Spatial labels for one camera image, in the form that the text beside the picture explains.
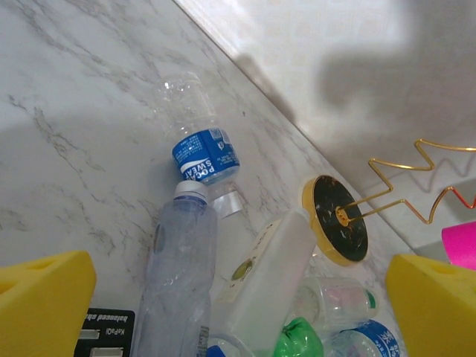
pink object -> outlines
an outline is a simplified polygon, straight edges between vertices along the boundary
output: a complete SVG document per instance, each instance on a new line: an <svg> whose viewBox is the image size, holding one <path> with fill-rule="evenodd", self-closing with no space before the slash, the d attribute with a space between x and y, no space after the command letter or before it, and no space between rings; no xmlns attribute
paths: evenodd
<svg viewBox="0 0 476 357"><path fill-rule="evenodd" d="M476 222L444 228L441 237L451 264L476 270Z"/></svg>

blue label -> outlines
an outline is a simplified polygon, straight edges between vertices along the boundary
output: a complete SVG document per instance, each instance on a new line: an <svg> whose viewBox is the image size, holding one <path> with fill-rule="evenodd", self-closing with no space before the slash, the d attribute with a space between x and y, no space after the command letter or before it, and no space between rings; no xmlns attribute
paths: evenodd
<svg viewBox="0 0 476 357"><path fill-rule="evenodd" d="M180 141L172 150L177 167L185 180L204 181L239 161L224 130L196 132Z"/></svg>
<svg viewBox="0 0 476 357"><path fill-rule="evenodd" d="M387 327L377 321L369 320L354 331L366 335L379 348L382 357L399 357L400 349L393 337L392 332Z"/></svg>

yellow foam block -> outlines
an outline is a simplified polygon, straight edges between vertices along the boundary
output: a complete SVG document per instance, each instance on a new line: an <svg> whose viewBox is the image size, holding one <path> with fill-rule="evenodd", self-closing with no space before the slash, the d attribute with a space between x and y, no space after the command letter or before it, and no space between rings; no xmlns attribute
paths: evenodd
<svg viewBox="0 0 476 357"><path fill-rule="evenodd" d="M85 251L0 268L0 356L73 356L95 285Z"/></svg>
<svg viewBox="0 0 476 357"><path fill-rule="evenodd" d="M410 357L476 356L476 271L396 255L386 282Z"/></svg>

clear plastic bottle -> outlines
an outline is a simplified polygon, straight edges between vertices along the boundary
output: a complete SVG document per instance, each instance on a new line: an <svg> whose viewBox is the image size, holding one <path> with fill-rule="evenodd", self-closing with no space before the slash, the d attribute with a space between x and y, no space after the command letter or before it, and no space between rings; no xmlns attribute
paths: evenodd
<svg viewBox="0 0 476 357"><path fill-rule="evenodd" d="M220 217L241 210L233 186L239 161L228 134L216 122L215 110L200 79L190 72L165 77L161 98L172 121L172 156L184 180L208 186L210 201Z"/></svg>
<svg viewBox="0 0 476 357"><path fill-rule="evenodd" d="M203 184L183 181L161 210L133 356L206 356L217 224L207 195Z"/></svg>
<svg viewBox="0 0 476 357"><path fill-rule="evenodd" d="M305 277L299 286L288 321L305 318L316 331L353 329L379 311L376 296L355 279Z"/></svg>
<svg viewBox="0 0 476 357"><path fill-rule="evenodd" d="M272 356L315 245L303 208L273 218L213 302L211 335L241 356Z"/></svg>
<svg viewBox="0 0 476 357"><path fill-rule="evenodd" d="M325 357L399 357L393 334L377 321L345 330L324 343Z"/></svg>

gold wire spring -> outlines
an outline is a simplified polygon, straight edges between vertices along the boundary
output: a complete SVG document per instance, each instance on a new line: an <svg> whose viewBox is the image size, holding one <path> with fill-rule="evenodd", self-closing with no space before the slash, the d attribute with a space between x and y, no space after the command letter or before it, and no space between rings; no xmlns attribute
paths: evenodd
<svg viewBox="0 0 476 357"><path fill-rule="evenodd" d="M377 197L386 195L387 193L390 193L393 191L393 185L391 184L390 180L385 177L384 173L377 167L377 164L381 164L384 166L388 167L395 167L397 169L403 169L403 170L413 170L413 171L432 171L435 168L435 163L433 160L431 160L430 156L426 153L426 151L422 148L422 145L429 145L430 147L436 147L438 149L445 149L445 150L451 150L451 151L461 151L461 152L476 152L476 147L453 147L450 145L443 145L443 144L438 144L434 143L432 141L428 141L425 139L418 139L417 141L414 142L414 146L416 150L418 150L419 154L425 159L426 163L428 164L427 167L425 166L408 166L408 165L402 165L402 164L395 164L393 162L385 161L385 160L380 160L378 158L371 158L369 160L369 166L372 168L372 170L377 174L377 176L387 185L388 189L385 191L382 191L380 193L376 193L375 195L368 196L364 199L359 199L358 201L355 201L353 203L348 204L347 206L344 206L342 208L339 208L338 210L346 210L347 208L350 208L352 206L360 205L363 202L368 202L371 199L376 199ZM349 222L355 221L357 219L362 219L364 217L367 217L371 214L381 212L383 210L386 210L387 208L393 207L395 205L398 205L400 203L405 203L408 208L419 218L420 221L425 223L426 225L429 225L430 223L433 222L434 218L434 213L440 204L441 200L447 194L447 192L451 191L456 195L456 197L469 209L473 209L476 207L476 195L474 198L474 201L472 204L467 202L461 194L458 192L458 190L452 186L446 187L437 197L435 202L433 203L433 206L431 206L430 210L430 216L428 219L425 219L425 217L422 216L422 214L407 200L407 199L398 199L395 202L391 202L388 205L382 206L380 208L377 208L375 210L371 210L369 212L366 212L362 214L361 216L353 217L349 219Z"/></svg>

